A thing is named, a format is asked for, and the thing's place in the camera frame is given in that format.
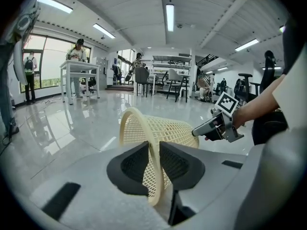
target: fluorescent light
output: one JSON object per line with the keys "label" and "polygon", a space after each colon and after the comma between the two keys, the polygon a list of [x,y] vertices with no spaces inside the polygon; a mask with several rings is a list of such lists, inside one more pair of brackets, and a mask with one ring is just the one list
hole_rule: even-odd
{"label": "fluorescent light", "polygon": [[227,69],[227,68],[228,68],[228,67],[223,67],[223,68],[218,69],[218,71],[225,70],[225,69]]}
{"label": "fluorescent light", "polygon": [[274,70],[281,70],[282,67],[274,67]]}
{"label": "fluorescent light", "polygon": [[281,26],[281,27],[279,28],[279,30],[281,31],[281,33],[283,33],[285,29],[286,29],[285,26]]}
{"label": "fluorescent light", "polygon": [[52,6],[52,7],[55,7],[59,10],[62,10],[66,13],[71,13],[72,12],[72,8],[70,7],[67,7],[66,5],[62,4],[62,3],[59,3],[57,1],[54,1],[54,0],[37,0],[38,2],[41,2],[41,3],[44,3],[44,4],[47,4],[49,6]]}
{"label": "fluorescent light", "polygon": [[166,5],[167,29],[169,32],[174,31],[174,5]]}
{"label": "fluorescent light", "polygon": [[100,25],[95,24],[93,25],[94,28],[96,28],[97,30],[101,31],[103,34],[107,35],[110,38],[115,38],[110,32],[108,32],[106,29],[102,28]]}
{"label": "fluorescent light", "polygon": [[247,48],[249,46],[252,46],[254,44],[257,44],[257,43],[259,43],[259,41],[257,39],[254,39],[253,41],[250,41],[249,43],[244,44],[244,45],[240,46],[239,48],[236,48],[236,51],[238,52],[238,51],[240,51],[242,49],[245,49],[245,48]]}

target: black cap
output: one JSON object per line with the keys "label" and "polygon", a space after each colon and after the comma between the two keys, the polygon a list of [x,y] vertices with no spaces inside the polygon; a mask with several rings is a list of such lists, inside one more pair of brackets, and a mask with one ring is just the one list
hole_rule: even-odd
{"label": "black cap", "polygon": [[82,38],[78,39],[77,44],[83,45],[84,44],[84,40]]}

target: forearm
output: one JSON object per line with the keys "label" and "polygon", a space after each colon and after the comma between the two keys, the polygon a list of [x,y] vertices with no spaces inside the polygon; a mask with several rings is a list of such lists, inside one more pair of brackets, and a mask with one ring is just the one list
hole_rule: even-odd
{"label": "forearm", "polygon": [[257,98],[236,111],[235,126],[237,128],[240,127],[243,123],[261,117],[276,110],[279,107],[272,93],[283,81],[284,77],[285,75],[282,75],[280,78],[276,79]]}

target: black pants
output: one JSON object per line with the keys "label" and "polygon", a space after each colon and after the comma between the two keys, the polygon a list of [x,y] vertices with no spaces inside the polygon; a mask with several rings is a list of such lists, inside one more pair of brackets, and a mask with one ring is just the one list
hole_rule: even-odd
{"label": "black pants", "polygon": [[35,93],[34,93],[34,74],[26,75],[28,84],[25,86],[25,98],[29,102],[30,96],[29,96],[29,87],[31,89],[31,96],[32,101],[35,101]]}
{"label": "black pants", "polygon": [[272,136],[288,128],[281,112],[272,112],[254,120],[251,131],[255,145],[266,143]]}

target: chair leg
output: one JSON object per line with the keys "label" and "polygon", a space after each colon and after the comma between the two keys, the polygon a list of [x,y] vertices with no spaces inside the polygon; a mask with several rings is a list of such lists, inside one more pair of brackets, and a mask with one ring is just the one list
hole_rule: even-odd
{"label": "chair leg", "polygon": [[186,78],[186,103],[188,102],[188,79]]}
{"label": "chair leg", "polygon": [[168,89],[167,97],[166,97],[167,99],[168,99],[169,92],[171,91],[172,83],[173,83],[173,80],[171,80],[171,84],[169,85],[169,89]]}
{"label": "chair leg", "polygon": [[183,82],[183,79],[182,79],[182,81],[181,81],[181,84],[180,84],[180,87],[179,87],[178,94],[175,93],[175,95],[176,95],[175,102],[177,102],[177,99],[178,99],[178,97],[179,97],[179,95],[180,95],[180,91],[181,91],[181,87],[182,87],[182,82]]}

